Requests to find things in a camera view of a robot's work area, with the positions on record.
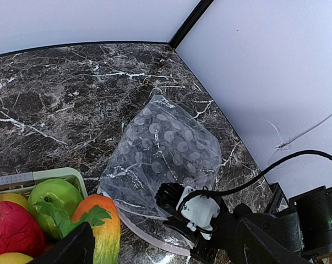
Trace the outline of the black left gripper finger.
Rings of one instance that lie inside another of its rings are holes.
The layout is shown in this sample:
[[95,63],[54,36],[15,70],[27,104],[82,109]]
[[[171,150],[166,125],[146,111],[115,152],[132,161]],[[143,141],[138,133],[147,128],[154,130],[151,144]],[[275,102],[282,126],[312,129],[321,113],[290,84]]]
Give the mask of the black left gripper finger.
[[95,237],[89,223],[79,224],[50,250],[33,259],[37,264],[93,264]]

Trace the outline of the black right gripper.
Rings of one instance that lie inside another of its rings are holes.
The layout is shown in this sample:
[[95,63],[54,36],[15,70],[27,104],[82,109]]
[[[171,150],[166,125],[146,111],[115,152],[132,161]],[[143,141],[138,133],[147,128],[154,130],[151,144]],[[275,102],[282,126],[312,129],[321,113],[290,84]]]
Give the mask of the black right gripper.
[[254,213],[245,205],[216,218],[207,249],[224,250],[232,263],[309,263],[332,252],[332,187],[289,199],[286,209]]

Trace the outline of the clear dotted zip bag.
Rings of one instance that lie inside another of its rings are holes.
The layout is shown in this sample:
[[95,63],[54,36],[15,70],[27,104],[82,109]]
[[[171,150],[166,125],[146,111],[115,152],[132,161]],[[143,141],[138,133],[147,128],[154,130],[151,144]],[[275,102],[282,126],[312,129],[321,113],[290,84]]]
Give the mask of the clear dotted zip bag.
[[187,256],[192,243],[164,225],[168,213],[156,204],[156,192],[162,183],[211,188],[221,162],[217,138],[183,108],[155,95],[127,125],[97,191],[114,201],[134,234]]

